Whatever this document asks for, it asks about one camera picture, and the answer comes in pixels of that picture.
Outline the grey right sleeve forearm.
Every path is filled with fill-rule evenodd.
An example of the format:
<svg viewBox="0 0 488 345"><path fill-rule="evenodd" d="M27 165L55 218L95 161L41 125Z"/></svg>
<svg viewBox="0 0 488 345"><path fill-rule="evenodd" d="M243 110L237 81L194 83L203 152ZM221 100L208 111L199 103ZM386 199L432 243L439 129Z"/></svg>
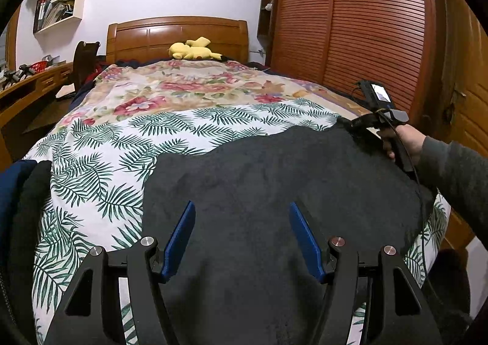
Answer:
<svg viewBox="0 0 488 345"><path fill-rule="evenodd" d="M458 143L426 137L417 170L420 179L440 191L486 246L487 158Z"/></svg>

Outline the person's right hand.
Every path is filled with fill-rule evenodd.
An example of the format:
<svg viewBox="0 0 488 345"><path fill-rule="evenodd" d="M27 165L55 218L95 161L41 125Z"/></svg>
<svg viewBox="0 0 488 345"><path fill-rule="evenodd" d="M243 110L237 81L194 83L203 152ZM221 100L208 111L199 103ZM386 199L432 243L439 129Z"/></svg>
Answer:
<svg viewBox="0 0 488 345"><path fill-rule="evenodd" d="M426 135L415 129L413 126L403 125L397 126L393 130L380 130L378 135L383 140L383 148L390 159L395 160L395 153L390 142L394 138L401 140L409 156L412 158L413 163L417 163L420 159Z"/></svg>

